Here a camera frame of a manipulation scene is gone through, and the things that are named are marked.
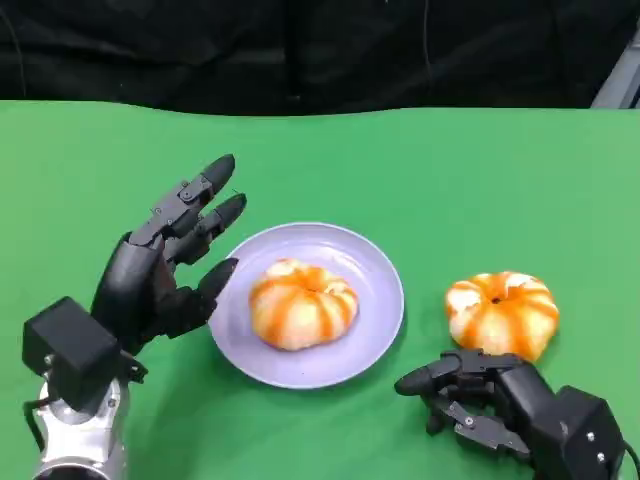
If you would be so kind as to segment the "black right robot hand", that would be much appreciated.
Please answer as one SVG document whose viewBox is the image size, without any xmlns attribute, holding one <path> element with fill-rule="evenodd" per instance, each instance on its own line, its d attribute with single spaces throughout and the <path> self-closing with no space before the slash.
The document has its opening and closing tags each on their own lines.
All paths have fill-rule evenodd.
<svg viewBox="0 0 640 480">
<path fill-rule="evenodd" d="M 457 349 L 398 379 L 395 392 L 429 409 L 426 432 L 451 426 L 463 444 L 507 454 L 542 479 L 530 445 L 534 417 L 555 398 L 535 366 L 516 354 Z"/>
</svg>

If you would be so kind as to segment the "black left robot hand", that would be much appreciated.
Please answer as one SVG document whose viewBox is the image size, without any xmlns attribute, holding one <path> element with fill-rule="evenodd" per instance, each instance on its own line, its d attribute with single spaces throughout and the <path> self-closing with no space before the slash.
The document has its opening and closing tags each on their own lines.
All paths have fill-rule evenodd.
<svg viewBox="0 0 640 480">
<path fill-rule="evenodd" d="M 137 355 L 158 336 L 176 338 L 204 326 L 216 309 L 236 258 L 220 261 L 194 288 L 178 286 L 175 271 L 204 257 L 243 213 L 243 193 L 204 209 L 230 180 L 235 165 L 234 156 L 226 154 L 193 180 L 179 183 L 152 206 L 145 223 L 121 237 L 111 254 L 90 314 L 129 354 Z"/>
</svg>

